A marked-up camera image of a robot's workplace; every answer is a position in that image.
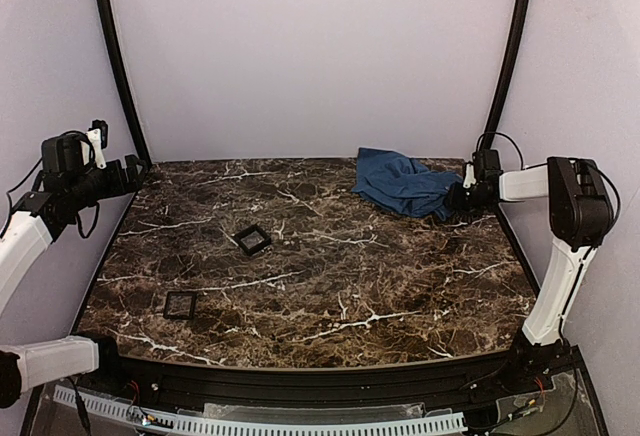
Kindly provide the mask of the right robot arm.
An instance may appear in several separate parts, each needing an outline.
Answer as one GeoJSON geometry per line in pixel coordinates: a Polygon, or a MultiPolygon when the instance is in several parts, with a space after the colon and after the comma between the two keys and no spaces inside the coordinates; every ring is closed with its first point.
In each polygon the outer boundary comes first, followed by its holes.
{"type": "Polygon", "coordinates": [[[544,198],[553,235],[551,255],[536,303],[520,334],[532,347],[551,347],[605,236],[619,217],[619,194],[591,159],[549,157],[517,171],[501,167],[496,150],[478,150],[466,163],[464,178],[454,184],[446,206],[472,211],[499,203],[544,198]]]}

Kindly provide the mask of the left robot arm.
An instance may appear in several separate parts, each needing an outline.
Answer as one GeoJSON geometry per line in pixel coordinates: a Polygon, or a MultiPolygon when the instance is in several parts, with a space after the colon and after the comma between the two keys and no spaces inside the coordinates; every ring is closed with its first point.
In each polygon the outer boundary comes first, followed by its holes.
{"type": "MultiPolygon", "coordinates": [[[[80,213],[101,201],[139,191],[148,164],[135,155],[108,161],[108,127],[96,120],[86,132],[67,131],[45,140],[31,174],[30,191],[15,202],[1,231],[1,303],[7,305],[36,260],[73,226],[90,232],[80,213]]],[[[1,348],[1,406],[9,408],[29,390],[69,376],[120,375],[115,340],[109,336],[68,336],[1,348]]]]}

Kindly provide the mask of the blue garment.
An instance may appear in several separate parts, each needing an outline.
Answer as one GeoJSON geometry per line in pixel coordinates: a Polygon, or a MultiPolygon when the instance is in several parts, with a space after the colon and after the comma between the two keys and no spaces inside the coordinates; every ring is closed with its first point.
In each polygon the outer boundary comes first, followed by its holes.
{"type": "Polygon", "coordinates": [[[461,182],[455,172],[431,170],[401,153],[360,147],[352,192],[386,211],[412,218],[435,215],[445,221],[452,215],[446,196],[461,182]]]}

